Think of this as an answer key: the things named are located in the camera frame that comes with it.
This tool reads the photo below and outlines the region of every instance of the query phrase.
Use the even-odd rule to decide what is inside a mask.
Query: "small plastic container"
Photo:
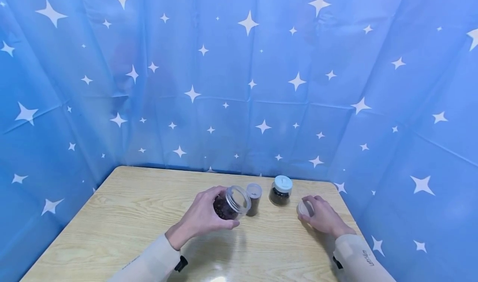
[[[216,197],[213,206],[221,219],[239,220],[251,208],[251,200],[243,188],[233,185]]]
[[[292,192],[292,180],[289,177],[279,175],[272,183],[269,200],[277,206],[285,206],[289,203]]]
[[[246,188],[247,195],[251,199],[251,209],[246,213],[246,216],[257,215],[259,209],[259,201],[262,196],[262,188],[258,184],[249,184]]]

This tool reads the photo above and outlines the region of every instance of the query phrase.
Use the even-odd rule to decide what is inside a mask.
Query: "right hand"
[[[314,216],[299,215],[299,220],[310,224],[320,232],[333,235],[335,239],[345,234],[356,234],[355,230],[344,223],[330,204],[321,196],[306,196],[302,201],[310,202],[314,207]]]

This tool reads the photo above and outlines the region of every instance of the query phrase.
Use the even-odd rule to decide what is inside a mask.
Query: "dark brown contents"
[[[214,211],[223,220],[235,220],[238,213],[229,206],[226,198],[221,195],[217,196],[213,203]]]
[[[251,198],[251,209],[246,213],[246,216],[255,216],[257,215],[257,210],[259,208],[259,200],[261,198]]]
[[[269,199],[276,205],[284,206],[289,203],[289,193],[281,193],[277,191],[276,188],[271,188]]]

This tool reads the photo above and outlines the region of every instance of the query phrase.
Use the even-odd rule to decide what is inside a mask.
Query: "wrist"
[[[337,227],[337,228],[332,229],[332,232],[331,232],[331,235],[332,235],[335,239],[341,237],[342,235],[346,235],[346,234],[356,235],[356,232],[355,232],[354,229],[350,228],[350,227],[347,226],[345,223],[344,223],[344,225],[341,226],[341,227]]]
[[[166,239],[169,241],[171,247],[176,251],[185,245],[191,237],[188,234],[188,229],[182,222],[176,223],[171,226],[165,233]]]

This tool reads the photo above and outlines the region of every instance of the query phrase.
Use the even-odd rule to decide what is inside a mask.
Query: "hand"
[[[239,226],[239,221],[223,220],[214,211],[214,200],[224,191],[225,187],[215,186],[196,195],[183,218],[166,232],[166,238],[174,249],[180,250],[191,238]]]
[[[304,203],[309,201],[314,207],[314,216],[299,215],[299,220],[309,223],[320,232],[333,235],[335,239],[344,234],[356,234],[355,230],[344,223],[330,204],[321,196],[307,196],[302,198]]]

